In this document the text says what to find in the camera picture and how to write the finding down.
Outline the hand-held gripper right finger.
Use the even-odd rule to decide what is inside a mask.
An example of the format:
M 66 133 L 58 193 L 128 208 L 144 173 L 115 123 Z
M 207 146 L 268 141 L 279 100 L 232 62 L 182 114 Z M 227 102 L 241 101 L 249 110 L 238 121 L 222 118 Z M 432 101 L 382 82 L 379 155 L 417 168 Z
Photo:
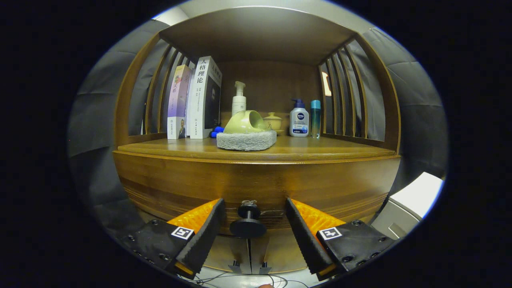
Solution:
M 345 222 L 291 198 L 285 201 L 285 215 L 310 273 L 318 280 L 357 269 L 396 242 L 361 220 Z

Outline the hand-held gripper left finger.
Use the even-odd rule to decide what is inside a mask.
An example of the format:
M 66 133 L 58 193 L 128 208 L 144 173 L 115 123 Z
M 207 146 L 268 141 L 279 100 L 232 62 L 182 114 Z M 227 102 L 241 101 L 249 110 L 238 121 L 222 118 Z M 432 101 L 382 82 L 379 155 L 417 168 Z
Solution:
M 225 219 L 218 198 L 172 220 L 154 219 L 121 234 L 123 245 L 165 272 L 194 279 L 206 261 Z

